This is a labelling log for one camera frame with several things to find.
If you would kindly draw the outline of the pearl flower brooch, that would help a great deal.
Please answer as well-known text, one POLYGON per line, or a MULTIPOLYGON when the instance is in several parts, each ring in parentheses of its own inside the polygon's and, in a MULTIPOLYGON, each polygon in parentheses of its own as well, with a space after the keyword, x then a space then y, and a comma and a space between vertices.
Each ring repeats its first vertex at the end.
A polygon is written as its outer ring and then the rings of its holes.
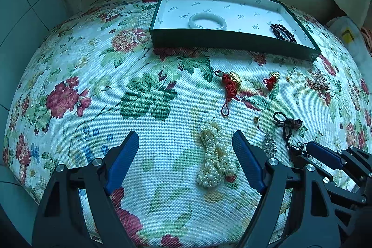
POLYGON ((307 85, 314 90, 319 96, 330 96, 330 84, 325 74, 317 69, 310 73, 306 78, 307 85))

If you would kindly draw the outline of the silver rhinestone brooch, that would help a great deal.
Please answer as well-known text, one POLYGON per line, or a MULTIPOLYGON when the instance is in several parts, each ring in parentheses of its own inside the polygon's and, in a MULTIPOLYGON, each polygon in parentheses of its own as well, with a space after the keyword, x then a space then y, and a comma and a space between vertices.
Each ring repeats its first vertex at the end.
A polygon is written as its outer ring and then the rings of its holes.
POLYGON ((276 157, 277 148, 276 142, 272 134, 269 132, 264 133, 264 139, 262 141, 262 150, 269 158, 276 157))

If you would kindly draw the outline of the small gold earring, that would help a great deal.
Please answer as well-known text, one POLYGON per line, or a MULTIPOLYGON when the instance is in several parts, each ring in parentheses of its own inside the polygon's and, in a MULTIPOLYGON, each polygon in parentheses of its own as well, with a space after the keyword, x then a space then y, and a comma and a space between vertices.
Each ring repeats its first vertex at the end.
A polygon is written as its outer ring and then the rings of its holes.
POLYGON ((256 116, 253 118, 253 123, 254 125, 256 126, 256 128, 260 131, 260 132, 264 132, 261 128, 260 128, 260 125, 259 125, 259 121, 260 121, 260 117, 259 116, 256 116))

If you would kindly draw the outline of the red knot gold charm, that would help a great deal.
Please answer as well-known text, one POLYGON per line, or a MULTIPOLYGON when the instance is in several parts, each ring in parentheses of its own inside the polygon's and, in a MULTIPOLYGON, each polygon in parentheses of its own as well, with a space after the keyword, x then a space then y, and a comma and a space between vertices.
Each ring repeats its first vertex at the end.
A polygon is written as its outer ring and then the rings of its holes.
POLYGON ((268 91, 272 91, 280 79, 281 74, 279 72, 270 72, 269 77, 263 80, 268 91))

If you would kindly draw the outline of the red cord gold charm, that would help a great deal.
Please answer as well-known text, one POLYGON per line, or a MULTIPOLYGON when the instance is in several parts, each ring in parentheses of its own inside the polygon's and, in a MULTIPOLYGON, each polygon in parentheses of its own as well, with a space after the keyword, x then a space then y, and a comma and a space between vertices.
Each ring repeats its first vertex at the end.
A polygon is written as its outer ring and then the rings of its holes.
POLYGON ((240 76, 236 72, 223 72, 217 70, 214 72, 214 75, 221 79, 221 83, 225 90, 225 102, 221 108, 221 115, 223 117, 229 116, 229 104, 232 100, 240 101, 237 97, 238 89, 241 86, 240 76))

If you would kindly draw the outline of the white jade bangle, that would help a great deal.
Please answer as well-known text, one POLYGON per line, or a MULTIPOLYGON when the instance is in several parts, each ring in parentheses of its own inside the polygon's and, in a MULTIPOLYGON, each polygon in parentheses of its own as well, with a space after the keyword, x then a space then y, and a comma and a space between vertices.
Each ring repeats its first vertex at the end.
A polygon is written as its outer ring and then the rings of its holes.
POLYGON ((225 30, 226 21, 217 14, 196 13, 189 18, 189 27, 200 30, 225 30))

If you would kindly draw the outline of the dark green jewelry tray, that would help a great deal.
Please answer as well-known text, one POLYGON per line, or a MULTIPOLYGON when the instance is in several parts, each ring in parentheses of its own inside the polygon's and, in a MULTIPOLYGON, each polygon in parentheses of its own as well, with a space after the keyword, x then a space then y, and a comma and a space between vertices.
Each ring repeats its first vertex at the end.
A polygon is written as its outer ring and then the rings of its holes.
POLYGON ((276 0, 159 0, 149 32, 160 48, 231 48, 310 62, 321 53, 289 7, 276 0), (222 17, 227 29, 191 29, 189 18, 203 12, 222 17))

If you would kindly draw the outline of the white patterned pillow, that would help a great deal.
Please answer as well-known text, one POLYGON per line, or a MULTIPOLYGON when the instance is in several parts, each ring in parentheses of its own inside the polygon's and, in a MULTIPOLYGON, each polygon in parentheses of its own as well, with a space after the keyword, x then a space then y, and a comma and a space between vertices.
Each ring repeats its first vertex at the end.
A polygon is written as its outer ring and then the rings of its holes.
POLYGON ((371 82, 371 30, 359 29, 347 16, 334 18, 326 27, 338 37, 351 54, 364 79, 371 82))

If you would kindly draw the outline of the floral bed cover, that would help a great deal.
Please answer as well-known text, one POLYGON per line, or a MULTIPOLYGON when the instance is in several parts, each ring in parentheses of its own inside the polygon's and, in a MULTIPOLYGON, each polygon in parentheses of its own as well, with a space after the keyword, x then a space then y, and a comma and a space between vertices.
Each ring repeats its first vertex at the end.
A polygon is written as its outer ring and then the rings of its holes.
POLYGON ((35 202, 57 165, 87 165, 135 131, 138 153, 111 197, 134 243, 231 247, 260 199, 233 152, 235 131, 258 147, 272 134, 284 164, 289 153, 276 112, 302 121, 290 139, 295 145, 371 151, 371 86, 342 41, 312 16, 287 5, 321 51, 312 62, 231 48, 160 48, 149 32, 158 1, 97 1, 55 27, 30 59, 2 157, 35 202), (330 96, 306 83, 317 69, 330 96), (217 70, 242 81, 227 117, 217 70), (270 72, 281 74, 272 91, 263 83, 270 72))

